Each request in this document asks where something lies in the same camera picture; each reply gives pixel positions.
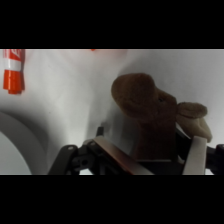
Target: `white table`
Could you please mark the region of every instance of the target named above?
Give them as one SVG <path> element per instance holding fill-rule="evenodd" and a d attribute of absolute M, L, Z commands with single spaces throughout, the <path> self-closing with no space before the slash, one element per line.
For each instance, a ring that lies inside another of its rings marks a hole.
<path fill-rule="evenodd" d="M 0 110 L 37 136 L 49 167 L 62 146 L 80 146 L 101 124 L 106 137 L 129 152 L 135 126 L 113 102 L 110 88 L 118 75 L 134 72 L 151 74 L 178 102 L 206 105 L 214 135 L 210 145 L 224 143 L 224 50 L 27 49 L 26 90 L 13 96 L 1 88 Z"/>

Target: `curved white object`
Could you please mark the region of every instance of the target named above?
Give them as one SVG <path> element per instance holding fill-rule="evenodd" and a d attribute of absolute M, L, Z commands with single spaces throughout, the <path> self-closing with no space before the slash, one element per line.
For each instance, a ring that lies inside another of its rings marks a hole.
<path fill-rule="evenodd" d="M 0 175 L 45 175 L 46 155 L 33 133 L 0 112 Z"/>

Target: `brown stuffed animal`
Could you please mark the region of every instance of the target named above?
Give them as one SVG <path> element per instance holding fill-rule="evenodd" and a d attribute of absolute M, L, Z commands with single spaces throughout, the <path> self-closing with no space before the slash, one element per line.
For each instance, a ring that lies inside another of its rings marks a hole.
<path fill-rule="evenodd" d="M 146 74 L 129 74 L 117 78 L 112 96 L 127 116 L 140 127 L 140 141 L 134 153 L 136 160 L 177 159 L 175 147 L 176 122 L 189 136 L 211 141 L 211 131 L 203 117 L 207 108 L 197 103 L 181 103 L 159 90 Z"/>

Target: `stuffed animal ear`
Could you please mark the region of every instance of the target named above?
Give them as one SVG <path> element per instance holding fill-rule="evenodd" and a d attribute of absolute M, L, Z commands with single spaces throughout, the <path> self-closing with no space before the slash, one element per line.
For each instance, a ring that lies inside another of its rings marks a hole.
<path fill-rule="evenodd" d="M 199 103 L 180 103 L 178 104 L 179 115 L 182 115 L 187 118 L 203 118 L 207 115 L 207 107 Z"/>

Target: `orange and white object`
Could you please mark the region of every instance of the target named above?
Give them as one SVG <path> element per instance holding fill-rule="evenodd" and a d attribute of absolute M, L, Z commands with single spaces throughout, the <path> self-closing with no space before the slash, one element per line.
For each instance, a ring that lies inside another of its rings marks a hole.
<path fill-rule="evenodd" d="M 18 94 L 22 91 L 22 49 L 4 49 L 4 84 L 3 88 L 8 90 L 9 94 Z"/>

